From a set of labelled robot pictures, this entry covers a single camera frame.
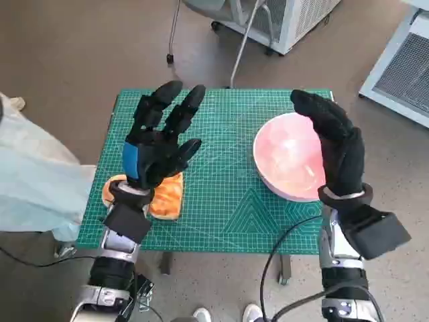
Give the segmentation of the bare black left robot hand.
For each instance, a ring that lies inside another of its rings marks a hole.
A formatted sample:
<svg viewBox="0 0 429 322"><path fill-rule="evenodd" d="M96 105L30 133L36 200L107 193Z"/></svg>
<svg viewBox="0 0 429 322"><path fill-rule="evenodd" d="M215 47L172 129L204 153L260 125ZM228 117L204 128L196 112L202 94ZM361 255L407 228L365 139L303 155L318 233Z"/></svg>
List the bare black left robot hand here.
<svg viewBox="0 0 429 322"><path fill-rule="evenodd" d="M180 104L174 106L164 128L156 129L164 110L180 94L182 87L181 81L172 80L152 94L142 95L137 104L122 152L123 170L133 188L154 189L165 178L184 171L202 145L199 138L180 145L178 137L191 126L206 93L204 85L195 86Z"/></svg>

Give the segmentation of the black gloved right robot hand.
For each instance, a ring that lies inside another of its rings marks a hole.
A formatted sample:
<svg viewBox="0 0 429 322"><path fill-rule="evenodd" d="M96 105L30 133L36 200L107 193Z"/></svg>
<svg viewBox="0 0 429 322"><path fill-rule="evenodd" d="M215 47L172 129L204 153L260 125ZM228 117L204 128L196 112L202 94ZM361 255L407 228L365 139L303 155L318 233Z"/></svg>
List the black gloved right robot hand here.
<svg viewBox="0 0 429 322"><path fill-rule="evenodd" d="M365 146L361 130L330 99L294 89L295 112L311 120L322 150L326 186L338 197L361 193Z"/></svg>

